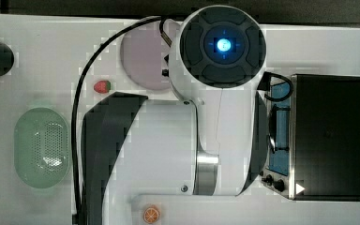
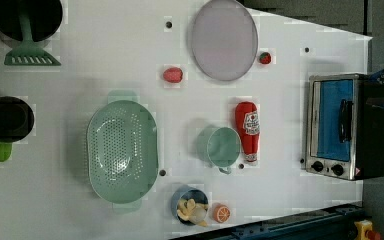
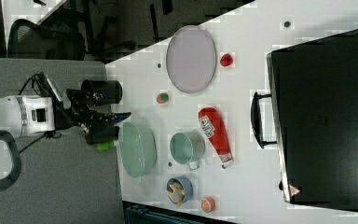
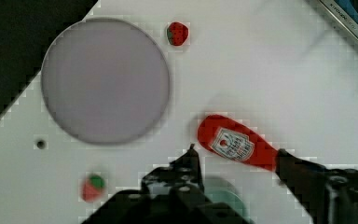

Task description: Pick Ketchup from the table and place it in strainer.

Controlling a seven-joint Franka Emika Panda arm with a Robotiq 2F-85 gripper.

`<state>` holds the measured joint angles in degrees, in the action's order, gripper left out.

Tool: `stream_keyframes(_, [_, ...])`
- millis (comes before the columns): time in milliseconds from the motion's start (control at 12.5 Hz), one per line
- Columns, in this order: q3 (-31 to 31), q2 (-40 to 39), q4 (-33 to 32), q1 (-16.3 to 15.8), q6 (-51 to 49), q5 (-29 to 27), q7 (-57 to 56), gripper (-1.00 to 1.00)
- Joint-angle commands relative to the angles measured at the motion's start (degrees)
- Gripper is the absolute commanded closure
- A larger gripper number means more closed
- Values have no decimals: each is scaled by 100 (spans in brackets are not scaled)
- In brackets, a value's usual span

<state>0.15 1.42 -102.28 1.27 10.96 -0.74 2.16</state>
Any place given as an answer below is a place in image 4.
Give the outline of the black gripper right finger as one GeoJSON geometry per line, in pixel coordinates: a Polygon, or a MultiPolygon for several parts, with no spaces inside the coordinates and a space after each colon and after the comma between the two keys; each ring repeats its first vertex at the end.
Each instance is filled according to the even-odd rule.
{"type": "Polygon", "coordinates": [[[358,224],[358,170],[328,169],[284,149],[275,161],[275,173],[313,224],[358,224]]]}

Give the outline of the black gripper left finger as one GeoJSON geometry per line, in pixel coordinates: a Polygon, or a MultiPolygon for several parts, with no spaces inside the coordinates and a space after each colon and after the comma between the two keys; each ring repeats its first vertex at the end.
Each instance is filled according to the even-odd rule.
{"type": "Polygon", "coordinates": [[[200,157],[194,144],[168,166],[160,166],[145,175],[141,181],[141,191],[155,198],[158,195],[168,195],[171,189],[185,185],[204,191],[200,157]]]}

